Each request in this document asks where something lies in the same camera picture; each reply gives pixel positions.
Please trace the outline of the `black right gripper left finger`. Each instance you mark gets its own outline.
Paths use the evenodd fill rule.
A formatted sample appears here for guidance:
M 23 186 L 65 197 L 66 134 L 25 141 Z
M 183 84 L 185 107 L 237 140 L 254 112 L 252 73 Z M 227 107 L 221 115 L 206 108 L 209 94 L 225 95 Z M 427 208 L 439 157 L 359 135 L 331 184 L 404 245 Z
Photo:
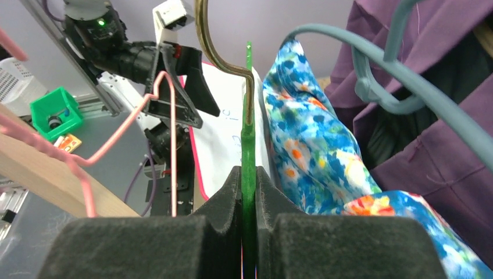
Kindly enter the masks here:
M 56 237 L 39 278 L 240 278 L 241 169 L 188 216 L 86 218 Z

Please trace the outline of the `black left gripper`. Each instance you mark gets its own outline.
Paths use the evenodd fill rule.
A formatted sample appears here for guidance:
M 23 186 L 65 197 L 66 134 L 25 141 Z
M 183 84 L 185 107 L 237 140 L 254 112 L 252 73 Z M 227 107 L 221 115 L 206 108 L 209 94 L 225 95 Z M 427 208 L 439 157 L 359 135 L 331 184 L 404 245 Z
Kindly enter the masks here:
M 175 89 L 176 122 L 201 128 L 203 120 L 199 111 L 218 117 L 220 109 L 206 83 L 202 71 L 202 51 L 178 44 L 161 43 L 157 46 L 146 90 L 153 92 L 153 84 L 161 71 L 166 71 L 171 82 L 165 78 L 158 86 L 159 98 L 150 100 L 143 112 L 163 120 L 169 120 L 170 89 Z

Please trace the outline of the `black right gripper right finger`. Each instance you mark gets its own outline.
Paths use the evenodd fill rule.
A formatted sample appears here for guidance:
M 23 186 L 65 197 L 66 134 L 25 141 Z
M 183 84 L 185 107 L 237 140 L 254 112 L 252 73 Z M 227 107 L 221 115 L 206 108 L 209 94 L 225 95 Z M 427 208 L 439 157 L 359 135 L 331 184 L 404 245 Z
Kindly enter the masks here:
M 445 278 L 424 228 L 403 217 L 314 216 L 256 169 L 258 278 Z

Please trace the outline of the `blue floral garment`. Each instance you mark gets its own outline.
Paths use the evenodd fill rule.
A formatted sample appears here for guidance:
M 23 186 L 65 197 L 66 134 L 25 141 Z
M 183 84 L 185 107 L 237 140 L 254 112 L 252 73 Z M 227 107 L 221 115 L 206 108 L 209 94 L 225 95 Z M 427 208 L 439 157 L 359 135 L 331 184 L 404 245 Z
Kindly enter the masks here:
M 273 159 L 285 195 L 307 214 L 408 217 L 431 237 L 449 278 L 491 278 L 492 270 L 417 194 L 383 191 L 338 119 L 302 45 L 289 40 L 263 81 Z

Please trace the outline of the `green plastic hanger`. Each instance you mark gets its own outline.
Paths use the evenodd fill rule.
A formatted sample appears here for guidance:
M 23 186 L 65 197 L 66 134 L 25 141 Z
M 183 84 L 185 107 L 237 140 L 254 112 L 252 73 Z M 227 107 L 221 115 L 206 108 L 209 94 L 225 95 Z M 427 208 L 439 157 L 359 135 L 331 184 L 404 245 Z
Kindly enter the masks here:
M 252 90 L 246 90 L 243 97 L 241 130 L 242 272 L 244 278 L 256 277 L 254 88 L 252 86 Z

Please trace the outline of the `pink wire hanger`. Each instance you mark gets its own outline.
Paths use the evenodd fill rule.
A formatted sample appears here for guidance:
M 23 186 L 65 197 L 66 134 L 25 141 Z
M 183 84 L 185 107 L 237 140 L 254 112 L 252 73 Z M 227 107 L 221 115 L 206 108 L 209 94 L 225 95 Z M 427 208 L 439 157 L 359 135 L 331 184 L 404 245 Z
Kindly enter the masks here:
M 88 217 L 96 217 L 97 211 L 94 201 L 94 195 L 89 178 L 83 173 L 82 166 L 92 166 L 96 164 L 113 146 L 123 134 L 128 130 L 129 126 L 134 122 L 137 114 L 142 111 L 145 105 L 150 100 L 157 100 L 159 97 L 159 86 L 163 79 L 166 79 L 169 84 L 170 90 L 170 113 L 171 113 L 171 183 L 172 183 L 172 217 L 177 216 L 177 155 L 176 155 L 176 96 L 175 89 L 172 84 L 172 79 L 169 73 L 161 71 L 155 78 L 153 84 L 153 93 L 145 94 L 143 101 L 138 105 L 125 119 L 121 126 L 114 132 L 114 134 L 88 159 L 81 158 L 77 155 L 67 153 L 57 147 L 53 146 L 50 142 L 43 139 L 39 134 L 31 132 L 28 128 L 22 127 L 21 124 L 15 123 L 14 120 L 8 118 L 5 115 L 1 115 L 1 133 L 22 141 L 27 145 L 30 145 L 38 151 L 57 159 L 65 163 L 71 172 L 80 180 L 83 190 L 84 203 L 86 213 Z

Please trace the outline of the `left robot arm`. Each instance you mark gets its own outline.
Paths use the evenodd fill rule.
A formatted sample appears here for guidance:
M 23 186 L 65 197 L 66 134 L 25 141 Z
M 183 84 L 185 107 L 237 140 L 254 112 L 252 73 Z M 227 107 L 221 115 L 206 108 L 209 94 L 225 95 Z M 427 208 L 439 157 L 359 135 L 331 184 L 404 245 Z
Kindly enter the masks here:
M 201 112 L 218 116 L 220 109 L 206 83 L 202 52 L 180 45 L 176 31 L 193 22 L 183 1 L 164 1 L 153 9 L 155 41 L 131 42 L 126 26 L 110 1 L 66 1 L 64 32 L 92 67 L 114 74 L 153 91 L 158 74 L 170 76 L 159 86 L 159 98 L 143 108 L 159 119 L 144 134 L 158 161 L 171 164 L 171 129 L 177 133 L 177 199 L 194 186 L 195 161 L 191 130 L 201 128 Z

